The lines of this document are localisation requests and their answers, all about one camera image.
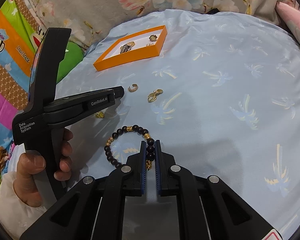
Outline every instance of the white sleeve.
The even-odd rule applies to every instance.
[[[44,207],[33,208],[23,203],[13,189],[16,172],[3,175],[0,185],[0,223],[7,233],[18,240],[43,213]]]

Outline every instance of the beaded bracelet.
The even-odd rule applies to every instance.
[[[143,129],[141,126],[134,125],[134,126],[123,126],[122,129],[118,129],[117,132],[114,132],[112,136],[108,139],[106,146],[105,146],[105,152],[107,156],[107,160],[114,165],[116,168],[120,168],[122,166],[122,163],[118,162],[117,159],[115,159],[112,156],[110,145],[111,143],[117,139],[120,135],[123,135],[123,133],[126,132],[137,132],[138,134],[142,134],[145,139],[147,140],[147,160],[146,160],[146,168],[148,171],[152,168],[152,161],[154,161],[154,140],[149,135],[149,131],[147,129]]]

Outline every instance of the jewelry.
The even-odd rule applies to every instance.
[[[114,140],[118,139],[120,135],[123,135],[123,133],[132,131],[137,132],[138,134],[142,134],[147,141],[148,146],[146,149],[146,169],[149,171],[152,168],[152,162],[154,161],[154,139],[151,138],[147,129],[143,129],[141,126],[138,126],[136,124],[134,126],[123,126],[122,129],[119,128],[117,132],[114,132],[112,136],[107,140],[106,146],[104,147],[107,160],[116,168],[120,168],[122,166],[122,163],[118,162],[118,160],[112,156],[110,145]]]
[[[162,89],[157,89],[157,90],[153,91],[153,93],[150,93],[149,96],[148,96],[148,102],[152,103],[152,102],[156,101],[157,100],[157,95],[160,95],[162,93],[163,93]]]
[[[157,41],[157,35],[151,35],[150,37],[149,37],[149,40],[150,41]]]
[[[132,84],[132,87],[134,87],[133,89],[130,88],[130,86],[128,87],[128,91],[129,92],[135,92],[138,90],[138,85],[137,84]]]
[[[120,54],[130,51],[134,45],[135,45],[134,41],[124,44],[123,46],[120,47]]]
[[[102,111],[97,112],[94,115],[95,115],[96,118],[104,118],[105,117],[105,114]]]

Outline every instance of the green stripe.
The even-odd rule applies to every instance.
[[[1,11],[6,17],[7,21],[12,25],[12,27],[24,40],[24,42],[31,49],[31,51],[35,53],[35,49],[30,40],[31,34],[35,31],[27,22],[27,20],[23,17],[23,15],[19,12],[19,10],[15,13],[15,15],[12,14],[15,9],[18,10],[15,1],[9,3],[8,0],[6,0],[1,7]]]

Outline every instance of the orange stripe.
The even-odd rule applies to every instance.
[[[5,49],[8,51],[13,60],[20,69],[30,77],[31,66],[34,60],[34,53],[29,49],[27,44],[14,30],[0,10],[0,29],[5,29],[9,39],[4,41]]]

